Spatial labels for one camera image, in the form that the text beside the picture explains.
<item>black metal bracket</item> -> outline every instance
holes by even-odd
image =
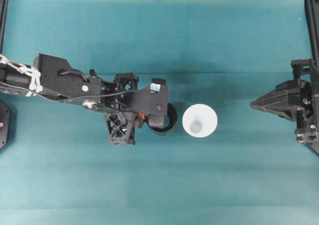
[[[0,53],[2,52],[6,12],[9,0],[0,0]]]

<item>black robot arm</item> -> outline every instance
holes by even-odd
[[[135,144],[135,129],[141,128],[144,122],[154,132],[166,134],[177,121],[176,111],[168,103],[166,81],[152,79],[142,90],[138,90],[138,82],[134,73],[115,74],[113,81],[103,80],[93,69],[86,76],[73,69],[66,59],[49,55],[39,54],[30,67],[11,62],[0,54],[1,92],[27,97],[38,95],[104,113],[110,142],[115,144]],[[3,103],[0,109],[9,111]],[[0,147],[6,143],[6,137],[2,136],[4,143]]]

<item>white cup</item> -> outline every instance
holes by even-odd
[[[207,137],[217,128],[217,114],[207,105],[195,104],[184,112],[182,124],[189,135],[199,138]]]

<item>screw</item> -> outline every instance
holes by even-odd
[[[89,90],[89,87],[87,85],[82,86],[82,91],[87,92]]]

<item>teal tabletop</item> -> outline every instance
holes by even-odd
[[[165,78],[178,122],[115,146],[101,113],[1,95],[0,224],[319,223],[319,157],[295,123],[250,109],[312,56],[304,0],[9,0],[3,54],[38,53],[109,80],[135,72],[139,88]],[[182,128],[196,103],[217,112],[209,137]]]

